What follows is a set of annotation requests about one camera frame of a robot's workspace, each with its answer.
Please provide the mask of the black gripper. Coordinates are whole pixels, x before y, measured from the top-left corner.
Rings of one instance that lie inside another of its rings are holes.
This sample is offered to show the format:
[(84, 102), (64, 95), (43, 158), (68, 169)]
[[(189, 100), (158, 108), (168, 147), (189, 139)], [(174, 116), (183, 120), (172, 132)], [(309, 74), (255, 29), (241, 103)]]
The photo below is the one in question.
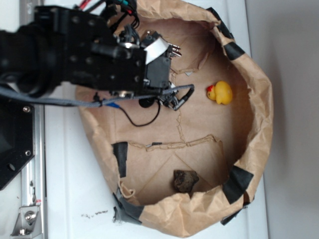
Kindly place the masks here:
[(125, 30), (113, 43), (91, 42), (91, 88), (122, 98), (139, 97), (147, 108), (154, 101), (176, 111), (178, 89), (169, 81), (171, 59), (180, 47), (156, 31), (144, 39)]

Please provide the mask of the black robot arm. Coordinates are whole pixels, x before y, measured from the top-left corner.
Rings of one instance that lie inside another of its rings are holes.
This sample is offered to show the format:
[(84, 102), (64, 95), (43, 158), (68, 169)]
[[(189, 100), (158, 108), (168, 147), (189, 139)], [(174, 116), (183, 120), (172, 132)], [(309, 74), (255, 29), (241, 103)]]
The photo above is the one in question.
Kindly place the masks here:
[(141, 39), (133, 24), (118, 24), (86, 11), (38, 6), (34, 21), (0, 33), (0, 94), (36, 104), (77, 106), (47, 96), (62, 82), (108, 91), (117, 98), (154, 100), (177, 108), (169, 81), (176, 47), (158, 33)]

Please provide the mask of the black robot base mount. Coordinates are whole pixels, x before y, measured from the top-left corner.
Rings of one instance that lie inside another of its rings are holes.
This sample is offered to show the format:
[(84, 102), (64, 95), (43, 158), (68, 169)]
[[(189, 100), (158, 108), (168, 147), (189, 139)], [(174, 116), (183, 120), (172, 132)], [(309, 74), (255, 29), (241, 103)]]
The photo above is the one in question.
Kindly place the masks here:
[(32, 105), (0, 100), (0, 189), (3, 190), (33, 158)]

